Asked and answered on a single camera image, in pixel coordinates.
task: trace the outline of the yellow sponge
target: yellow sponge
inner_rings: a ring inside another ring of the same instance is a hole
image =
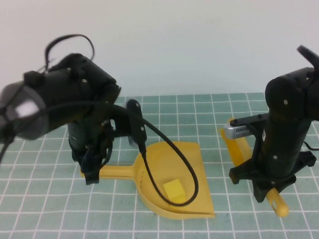
[[[167,193],[168,199],[171,202],[173,203],[186,202],[186,193],[179,179],[175,179],[173,181],[165,183],[163,186]]]

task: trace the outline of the yellow dustpan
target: yellow dustpan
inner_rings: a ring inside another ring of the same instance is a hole
[[[154,213],[169,219],[214,218],[214,208],[210,197],[198,143],[173,142],[184,154],[194,169],[199,184],[198,195],[193,202],[184,207],[175,207],[166,203],[157,194],[141,154],[132,166],[109,166],[100,170],[100,178],[129,179],[135,181],[138,194],[143,203]],[[152,176],[164,196],[167,197],[164,184],[179,179],[188,200],[194,193],[193,178],[176,152],[166,143],[158,142],[147,147],[147,161]]]
[[[242,164],[252,157],[252,150],[246,138],[228,139],[225,136],[224,129],[221,130],[221,134],[226,142],[229,155],[235,166]],[[276,188],[270,190],[267,193],[266,198],[277,216],[283,218],[289,214],[289,207]]]

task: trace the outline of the green grid mat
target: green grid mat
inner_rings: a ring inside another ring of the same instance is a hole
[[[264,94],[135,98],[144,117],[171,140],[199,142],[216,218],[159,217],[143,205],[131,181],[86,186],[63,126],[9,147],[0,167],[0,239],[319,239],[318,163],[282,192],[291,210],[284,219],[267,200],[256,203],[249,182],[233,185],[228,178],[233,165],[219,129],[231,117],[266,113]],[[319,147],[318,131],[313,123],[307,136],[312,147]],[[160,140],[147,133],[148,145]],[[248,141],[252,147],[254,138]],[[137,154],[127,138],[117,139],[109,164],[132,164]]]

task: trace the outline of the cable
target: cable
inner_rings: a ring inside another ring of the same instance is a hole
[[[155,188],[155,190],[157,191],[157,193],[159,194],[159,196],[168,204],[173,205],[173,206],[177,206],[177,207],[183,207],[186,206],[188,204],[190,204],[191,202],[194,201],[194,199],[197,197],[198,194],[198,178],[194,172],[194,169],[192,168],[192,166],[190,165],[190,163],[187,161],[187,159],[185,158],[185,156],[182,154],[182,152],[179,150],[179,148],[176,147],[175,144],[173,144],[173,142],[166,137],[165,134],[163,134],[159,129],[157,129],[154,125],[152,125],[151,123],[149,123],[146,119],[134,114],[133,112],[121,107],[121,106],[117,106],[117,105],[112,105],[110,103],[104,103],[104,102],[97,102],[97,101],[75,101],[75,102],[68,102],[68,103],[63,103],[57,106],[52,106],[49,107],[47,109],[43,109],[38,111],[37,113],[35,113],[34,115],[32,115],[30,118],[28,118],[24,123],[22,123],[19,127],[17,127],[16,131],[15,131],[15,135],[18,135],[22,130],[24,130],[26,127],[28,127],[29,124],[31,124],[34,120],[36,120],[38,117],[47,114],[51,111],[55,111],[55,110],[59,110],[61,108],[66,108],[66,107],[74,107],[74,106],[96,106],[96,107],[109,107],[111,110],[116,110],[119,111],[121,113],[124,113],[126,115],[129,115],[131,117],[134,117],[135,119],[143,122],[143,124],[145,124],[147,127],[149,127],[152,131],[154,131],[156,134],[158,134],[178,155],[179,157],[182,159],[182,161],[184,162],[184,164],[186,165],[186,167],[188,168],[188,170],[190,171],[193,180],[194,180],[194,185],[195,185],[195,189],[194,189],[194,194],[190,197],[189,200],[187,200],[184,203],[178,204],[178,203],[173,203],[171,201],[169,201],[168,199],[166,199],[163,194],[160,192],[159,188],[157,187],[153,176],[151,174],[151,171],[149,169],[147,160],[146,160],[146,154],[142,155],[143,156],[143,160],[146,166],[146,169],[148,171],[149,177],[151,179],[151,182]],[[2,161],[2,156],[4,154],[4,151],[6,149],[3,147],[1,152],[0,152],[0,163]]]
[[[307,142],[304,142],[304,144],[306,145],[306,147],[311,150],[311,151],[319,151],[319,148],[312,148],[310,147],[310,145]]]
[[[87,36],[82,35],[82,34],[70,34],[70,35],[61,36],[61,37],[58,37],[57,39],[54,39],[53,41],[51,41],[45,49],[44,57],[45,57],[45,71],[46,72],[48,71],[48,68],[49,68],[49,52],[52,49],[52,47],[55,46],[60,41],[66,40],[66,39],[71,38],[71,37],[76,37],[76,36],[82,36],[88,40],[88,42],[90,43],[90,45],[92,47],[92,56],[91,56],[90,60],[93,60],[93,58],[95,56],[95,50],[94,50],[93,43],[91,42],[91,40]]]

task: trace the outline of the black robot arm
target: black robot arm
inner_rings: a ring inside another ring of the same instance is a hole
[[[254,195],[262,202],[276,188],[295,183],[295,174],[313,166],[316,157],[301,152],[312,121],[319,120],[319,57],[300,46],[298,51],[313,65],[271,80],[265,90],[267,114],[235,119],[232,127],[245,125],[255,136],[252,158],[229,172],[233,183],[252,180]]]
[[[72,34],[53,40],[45,51],[45,71],[30,71],[21,82],[6,86],[0,95],[1,159],[16,136],[33,140],[67,124],[72,158],[84,174],[86,184],[98,183],[100,169],[110,160],[113,141],[127,136],[144,160],[150,180],[159,196],[173,206],[186,206],[198,194],[197,176],[176,145],[142,117],[140,103],[129,100],[126,107],[115,105],[121,88],[116,80],[81,54],[70,54],[48,67],[50,49]],[[194,180],[194,193],[186,202],[174,203],[158,189],[147,162],[146,129],[157,133],[178,154]]]

